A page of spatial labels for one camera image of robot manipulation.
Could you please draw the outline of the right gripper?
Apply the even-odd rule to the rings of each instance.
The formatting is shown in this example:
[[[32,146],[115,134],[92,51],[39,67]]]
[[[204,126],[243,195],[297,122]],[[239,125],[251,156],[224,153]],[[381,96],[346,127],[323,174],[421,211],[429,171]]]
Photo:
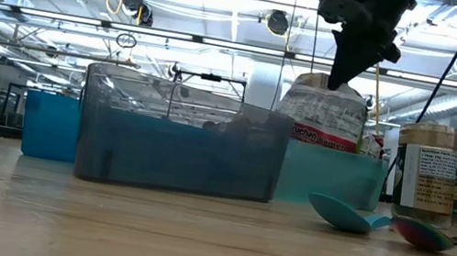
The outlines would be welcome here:
[[[416,0],[318,0],[317,13],[333,30],[336,53],[329,73],[328,88],[341,85],[366,71],[381,59],[397,62],[396,26]]]

